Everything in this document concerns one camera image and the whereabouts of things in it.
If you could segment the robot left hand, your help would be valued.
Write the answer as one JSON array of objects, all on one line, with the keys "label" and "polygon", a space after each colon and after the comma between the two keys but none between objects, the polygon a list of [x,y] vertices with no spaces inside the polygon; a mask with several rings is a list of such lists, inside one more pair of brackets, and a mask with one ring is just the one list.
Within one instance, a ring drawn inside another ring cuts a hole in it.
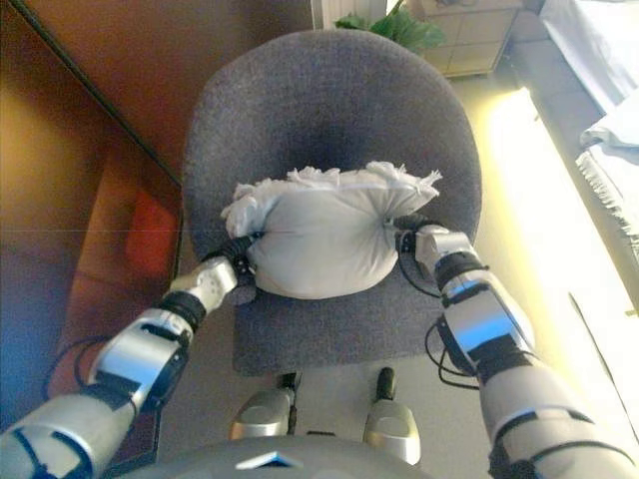
[{"label": "robot left hand", "polygon": [[237,261],[245,257],[249,248],[260,239],[260,235],[247,235],[226,240],[220,246],[220,254],[228,261]]}]

